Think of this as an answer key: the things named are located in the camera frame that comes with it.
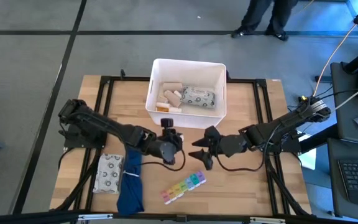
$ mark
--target white patterned fabric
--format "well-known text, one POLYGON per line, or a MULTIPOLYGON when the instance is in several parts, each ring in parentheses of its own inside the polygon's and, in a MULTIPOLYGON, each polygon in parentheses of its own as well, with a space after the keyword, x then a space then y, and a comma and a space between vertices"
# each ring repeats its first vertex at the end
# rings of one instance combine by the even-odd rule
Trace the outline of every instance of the white patterned fabric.
POLYGON ((122 169, 121 155, 102 154, 94 182, 93 193, 119 193, 119 178, 122 169))

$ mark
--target black pants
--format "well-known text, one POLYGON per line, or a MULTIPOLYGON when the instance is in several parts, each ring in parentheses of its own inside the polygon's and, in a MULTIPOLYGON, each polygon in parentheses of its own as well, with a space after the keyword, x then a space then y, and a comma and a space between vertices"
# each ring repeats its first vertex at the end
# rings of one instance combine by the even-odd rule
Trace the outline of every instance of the black pants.
MULTIPOLYGON (((250 0, 247 14, 241 21, 241 26, 248 32, 252 32, 259 25, 272 0, 250 0)), ((274 0, 272 18, 268 30, 281 34, 291 15, 292 8, 298 0, 274 0)))

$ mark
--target black cable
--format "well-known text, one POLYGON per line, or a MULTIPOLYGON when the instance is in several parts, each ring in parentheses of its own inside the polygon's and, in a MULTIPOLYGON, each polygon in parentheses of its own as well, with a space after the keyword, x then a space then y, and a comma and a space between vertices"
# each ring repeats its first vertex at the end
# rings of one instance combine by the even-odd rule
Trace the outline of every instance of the black cable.
POLYGON ((177 169, 172 169, 171 167, 168 167, 166 166, 165 164, 161 163, 161 162, 144 162, 144 163, 141 163, 141 164, 138 164, 138 165, 135 165, 135 166, 143 166, 143 165, 147 165, 147 164, 156 164, 156 165, 160 165, 160 166, 163 166, 165 168, 167 168, 168 170, 170 171, 179 171, 179 170, 182 170, 186 164, 186 156, 185 156, 185 152, 184 150, 181 150, 181 153, 183 154, 183 164, 181 165, 181 167, 177 168, 177 169))
POLYGON ((333 88, 333 86, 332 86, 332 84, 331 84, 331 87, 329 87, 326 91, 324 91, 324 92, 322 92, 322 93, 316 95, 315 97, 318 97, 318 96, 321 96, 321 95, 325 94, 326 92, 328 92, 328 91, 329 91, 330 89, 332 89, 332 88, 333 88))
POLYGON ((251 172, 256 172, 258 171, 260 168, 262 168, 262 166, 265 164, 265 158, 266 158, 266 154, 267 154, 267 145, 269 144, 270 140, 272 139, 274 133, 276 132, 276 130, 278 129, 278 127, 281 126, 281 123, 279 123, 275 128, 274 130, 270 133, 270 136, 269 138, 267 139, 266 143, 265 143, 265 146, 264 146, 264 151, 262 152, 262 162, 260 163, 259 167, 256 168, 256 169, 250 169, 250 168, 236 168, 236 169, 229 169, 227 167, 225 167, 221 160, 219 159, 219 156, 218 156, 218 151, 216 151, 216 159, 218 160, 218 163, 219 165, 226 171, 229 171, 229 172, 235 172, 235 171, 251 171, 251 172))
POLYGON ((304 128, 304 130, 302 131, 302 133, 305 133, 305 131, 310 127, 312 126, 314 123, 310 123, 307 127, 304 128))
POLYGON ((280 181, 280 179, 278 178, 278 175, 277 175, 277 173, 276 173, 276 171, 275 171, 275 169, 274 169, 274 167, 273 167, 273 165, 272 165, 270 160, 267 161, 267 167, 268 167, 269 174, 272 176, 272 178, 276 182, 278 188, 284 194, 285 198, 288 200, 288 203, 291 205, 291 207, 294 210, 295 214, 297 214, 297 215, 310 215, 309 213, 307 213, 306 211, 304 211, 302 209, 300 204, 293 198, 292 194, 285 187, 283 182, 280 181))
POLYGON ((357 88, 357 89, 353 89, 353 90, 338 91, 338 92, 336 92, 336 93, 332 93, 332 94, 330 94, 330 95, 326 95, 326 96, 320 98, 320 100, 325 99, 325 98, 330 97, 330 96, 334 96, 334 95, 340 94, 340 93, 347 93, 347 92, 350 92, 350 91, 358 91, 358 88, 357 88))
POLYGON ((62 128, 62 130, 63 130, 63 136, 65 137, 65 139, 67 138, 67 132, 66 132, 66 129, 63 127, 63 125, 62 125, 62 122, 61 121, 59 121, 59 125, 60 125, 60 127, 62 128))
POLYGON ((285 142, 288 138, 288 133, 287 134, 284 134, 283 137, 281 138, 281 141, 280 141, 280 152, 278 152, 277 154, 275 153, 270 153, 269 156, 279 156, 283 151, 283 142, 285 142))
POLYGON ((62 163, 63 157, 65 157, 65 155, 66 155, 67 153, 69 153, 69 152, 70 152, 71 150, 73 150, 73 149, 74 149, 73 147, 68 148, 68 149, 62 154, 62 156, 60 156, 59 163, 58 163, 58 165, 57 165, 57 169, 58 169, 58 170, 60 169, 60 164, 62 163))
POLYGON ((76 196, 81 193, 82 188, 84 187, 86 181, 89 177, 97 170, 99 163, 99 158, 97 156, 93 157, 91 165, 89 165, 88 170, 84 173, 84 176, 78 181, 77 185, 74 187, 73 191, 67 196, 61 205, 53 210, 68 210, 71 204, 74 202, 76 196))
POLYGON ((290 111, 290 112, 292 112, 292 110, 294 109, 294 108, 298 108, 299 107, 299 105, 298 106, 292 106, 292 105, 288 105, 287 106, 287 109, 290 111))
POLYGON ((301 159, 299 159, 298 155, 295 152, 291 152, 291 154, 293 154, 293 156, 295 156, 295 158, 298 159, 299 163, 301 164, 301 167, 303 167, 302 161, 301 159))

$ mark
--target white cable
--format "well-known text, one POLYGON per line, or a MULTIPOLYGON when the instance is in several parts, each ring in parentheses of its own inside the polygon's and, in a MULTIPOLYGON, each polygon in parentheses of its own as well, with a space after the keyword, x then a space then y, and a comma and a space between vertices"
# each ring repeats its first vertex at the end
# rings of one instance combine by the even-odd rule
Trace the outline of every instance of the white cable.
POLYGON ((347 100, 343 101, 343 103, 341 103, 340 105, 335 107, 335 109, 331 113, 338 110, 341 106, 345 105, 347 102, 349 102, 349 100, 351 100, 351 99, 353 99, 353 97, 357 96, 357 94, 358 94, 358 91, 355 94, 353 94, 351 97, 349 97, 347 100))
POLYGON ((340 48, 340 46, 343 44, 343 42, 345 42, 345 40, 347 39, 347 37, 349 36, 349 34, 353 31, 353 29, 356 27, 356 23, 352 26, 352 28, 347 32, 347 34, 345 35, 345 37, 342 39, 341 43, 339 43, 339 45, 335 48, 334 52, 331 54, 331 56, 329 56, 327 62, 326 62, 326 65, 323 67, 323 70, 321 71, 320 73, 320 76, 318 77, 318 80, 317 80, 317 84, 316 84, 316 89, 314 89, 314 92, 313 92, 313 96, 316 95, 317 93, 317 88, 318 88, 318 85, 320 84, 320 80, 321 80, 321 77, 323 76, 323 73, 325 71, 325 69, 327 68, 328 66, 328 63, 331 61, 332 57, 334 56, 334 54, 336 53, 336 51, 340 48))

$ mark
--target black desk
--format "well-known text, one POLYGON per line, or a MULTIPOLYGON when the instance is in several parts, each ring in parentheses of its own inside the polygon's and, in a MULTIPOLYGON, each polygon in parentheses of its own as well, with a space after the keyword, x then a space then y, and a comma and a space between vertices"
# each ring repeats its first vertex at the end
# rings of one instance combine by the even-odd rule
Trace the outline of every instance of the black desk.
POLYGON ((358 159, 358 144, 331 138, 327 140, 327 143, 334 213, 336 215, 358 219, 358 205, 347 200, 345 187, 337 163, 338 159, 358 159))
MULTIPOLYGON (((348 75, 340 63, 331 64, 334 92, 356 88, 357 75, 348 75)), ((335 106, 340 105, 355 92, 340 93, 334 96, 335 106)), ((358 142, 358 125, 353 121, 358 117, 358 97, 353 98, 336 111, 337 123, 302 141, 301 150, 307 152, 327 142, 327 138, 345 139, 358 142)))

